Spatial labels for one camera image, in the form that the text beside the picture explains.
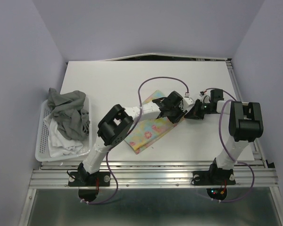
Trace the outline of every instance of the towel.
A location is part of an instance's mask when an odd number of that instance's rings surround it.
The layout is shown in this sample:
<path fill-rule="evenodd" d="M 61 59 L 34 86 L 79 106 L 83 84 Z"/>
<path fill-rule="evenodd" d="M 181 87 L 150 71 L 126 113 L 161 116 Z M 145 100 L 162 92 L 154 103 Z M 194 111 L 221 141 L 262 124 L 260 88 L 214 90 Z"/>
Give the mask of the towel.
<path fill-rule="evenodd" d="M 58 130 L 58 123 L 48 115 L 44 118 L 44 123 L 49 130 L 48 149 L 50 156 L 59 157 L 68 154 L 77 154 L 83 144 L 79 140 L 67 140 Z"/>
<path fill-rule="evenodd" d="M 47 105 L 50 117 L 58 123 L 59 132 L 67 140 L 85 140 L 89 135 L 89 113 L 83 109 L 86 94 L 78 90 L 59 94 L 49 89 Z"/>
<path fill-rule="evenodd" d="M 156 90 L 143 102 L 143 104 L 149 103 L 153 99 L 161 97 L 165 97 L 165 95 L 161 91 Z M 171 123 L 167 117 L 153 120 L 144 120 L 138 123 L 132 133 L 126 137 L 125 142 L 131 146 L 136 154 L 138 154 L 149 147 L 151 144 L 162 138 L 176 125 L 177 123 Z"/>

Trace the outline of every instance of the white plastic basket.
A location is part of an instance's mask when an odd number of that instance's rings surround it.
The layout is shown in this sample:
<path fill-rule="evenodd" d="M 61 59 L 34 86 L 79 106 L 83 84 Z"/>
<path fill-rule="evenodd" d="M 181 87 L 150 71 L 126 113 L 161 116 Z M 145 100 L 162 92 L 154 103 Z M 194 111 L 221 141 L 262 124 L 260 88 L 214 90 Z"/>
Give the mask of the white plastic basket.
<path fill-rule="evenodd" d="M 47 100 L 45 100 L 41 105 L 41 114 L 39 120 L 37 144 L 35 157 L 38 161 L 60 161 L 65 159 L 72 159 L 79 156 L 87 155 L 90 151 L 90 146 L 92 145 L 92 125 L 91 125 L 91 102 L 90 98 L 86 95 L 83 109 L 89 112 L 89 139 L 85 139 L 83 143 L 83 148 L 78 151 L 77 154 L 63 155 L 59 157 L 51 157 L 48 149 L 48 135 L 49 131 L 45 125 L 43 119 L 50 114 L 50 109 L 47 106 Z"/>

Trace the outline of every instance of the table surface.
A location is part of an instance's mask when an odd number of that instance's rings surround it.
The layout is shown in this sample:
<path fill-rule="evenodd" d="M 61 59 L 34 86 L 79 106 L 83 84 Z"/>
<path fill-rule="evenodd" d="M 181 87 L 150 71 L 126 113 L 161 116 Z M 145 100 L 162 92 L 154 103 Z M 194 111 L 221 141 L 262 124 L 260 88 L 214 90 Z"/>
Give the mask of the table surface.
<path fill-rule="evenodd" d="M 156 76 L 176 77 L 190 89 L 192 98 L 210 87 L 228 91 L 234 89 L 225 62 L 198 61 L 71 61 L 63 81 L 61 94 L 80 90 L 92 101 L 92 140 L 97 136 L 97 125 L 115 104 L 122 107 L 138 106 L 137 89 L 146 79 Z M 184 95 L 185 86 L 168 79 L 147 82 L 141 89 L 142 99 L 155 90 L 166 96 L 172 91 Z M 184 120 L 160 140 L 135 154 L 122 142 L 109 154 L 110 161 L 212 161 L 222 148 L 218 135 L 219 115 L 206 115 L 204 120 Z M 229 138 L 228 115 L 224 115 L 222 135 Z M 239 157 L 240 161 L 254 160 L 252 145 Z"/>

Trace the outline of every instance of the gray wall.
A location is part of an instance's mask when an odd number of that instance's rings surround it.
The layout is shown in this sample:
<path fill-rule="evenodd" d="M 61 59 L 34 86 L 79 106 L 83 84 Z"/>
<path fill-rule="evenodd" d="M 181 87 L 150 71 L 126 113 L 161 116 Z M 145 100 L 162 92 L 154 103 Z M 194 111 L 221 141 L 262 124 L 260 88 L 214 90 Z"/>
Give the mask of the gray wall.
<path fill-rule="evenodd" d="M 17 225 L 32 173 L 40 104 L 65 63 L 31 0 L 0 0 L 0 225 Z"/>
<path fill-rule="evenodd" d="M 33 0 L 66 60 L 232 57 L 264 0 Z"/>
<path fill-rule="evenodd" d="M 283 0 L 265 0 L 233 58 L 246 101 L 261 103 L 263 149 L 274 161 L 283 197 Z"/>

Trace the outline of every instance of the purple cable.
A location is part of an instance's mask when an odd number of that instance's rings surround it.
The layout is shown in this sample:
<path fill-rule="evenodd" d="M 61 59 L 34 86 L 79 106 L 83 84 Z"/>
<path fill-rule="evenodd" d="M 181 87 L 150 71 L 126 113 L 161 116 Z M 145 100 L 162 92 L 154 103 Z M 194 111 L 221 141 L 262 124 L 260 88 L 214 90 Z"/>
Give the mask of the purple cable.
<path fill-rule="evenodd" d="M 222 144 L 224 150 L 226 151 L 226 153 L 228 154 L 228 156 L 232 159 L 233 162 L 236 162 L 236 160 L 232 157 L 232 155 L 231 155 L 231 154 L 229 153 L 229 151 L 227 150 L 227 148 L 226 148 L 226 146 L 225 146 L 225 144 L 224 144 L 224 142 L 223 142 L 222 135 L 221 135 L 221 122 L 222 122 L 223 112 L 224 112 L 224 110 L 225 110 L 225 106 L 226 106 L 229 102 L 231 102 L 231 101 L 232 101 L 232 100 L 227 100 L 227 101 L 225 102 L 225 104 L 224 104 L 223 107 L 222 107 L 221 113 L 220 113 L 220 117 L 219 117 L 219 138 L 220 138 L 221 144 Z M 235 202 L 235 201 L 239 201 L 239 200 L 245 198 L 247 195 L 249 195 L 250 192 L 252 191 L 252 188 L 253 188 L 254 183 L 255 183 L 255 173 L 254 173 L 254 170 L 251 168 L 251 166 L 250 166 L 249 164 L 247 164 L 247 163 L 245 163 L 245 162 L 238 161 L 237 163 L 238 163 L 238 164 L 245 165 L 245 166 L 247 166 L 247 167 L 250 169 L 250 171 L 251 171 L 251 173 L 252 173 L 252 175 L 253 175 L 253 180 L 252 180 L 252 182 L 251 182 L 250 188 L 249 188 L 249 190 L 248 190 L 243 196 L 241 196 L 241 197 L 239 197 L 239 198 L 232 199 L 232 200 L 225 200 L 225 201 L 221 201 L 221 202 Z"/>
<path fill-rule="evenodd" d="M 180 80 L 180 79 L 177 79 L 177 78 L 173 78 L 173 77 L 165 77 L 165 76 L 159 76 L 159 77 L 154 77 L 154 78 L 150 78 L 150 79 L 147 79 L 146 81 L 144 81 L 138 88 L 138 91 L 137 91 L 137 94 L 138 94 L 138 99 L 139 99 L 139 102 L 140 102 L 140 115 L 138 116 L 135 124 L 132 126 L 131 130 L 127 133 L 126 137 L 134 130 L 134 128 L 136 127 L 136 125 L 138 124 L 138 122 L 140 121 L 141 117 L 142 117 L 142 97 L 141 97 L 141 88 L 142 86 L 148 82 L 148 81 L 151 81 L 153 79 L 173 79 L 173 80 L 177 80 L 177 81 L 180 81 L 183 85 L 185 85 L 185 87 L 187 88 L 187 93 L 189 93 L 189 87 L 188 85 Z M 108 152 L 107 152 L 107 155 L 106 155 L 106 164 L 107 164 L 107 167 L 108 167 L 108 170 L 109 172 L 111 173 L 112 177 L 114 178 L 116 184 L 117 184 L 117 188 L 115 189 L 114 193 L 109 197 L 107 198 L 106 200 L 104 201 L 100 201 L 100 202 L 86 202 L 85 200 L 81 199 L 81 202 L 84 202 L 86 204 L 89 204 L 89 205 L 99 205 L 99 204 L 104 204 L 105 202 L 109 201 L 110 199 L 112 199 L 116 193 L 117 193 L 117 190 L 118 190 L 118 182 L 117 182 L 117 178 L 115 177 L 115 175 L 113 174 L 110 166 L 109 166 L 109 162 L 108 162 L 108 154 L 109 152 L 113 149 L 114 147 L 112 147 Z"/>
<path fill-rule="evenodd" d="M 229 95 L 234 101 L 237 101 L 236 98 L 234 98 L 229 92 L 223 90 L 224 93 L 226 93 L 227 95 Z"/>

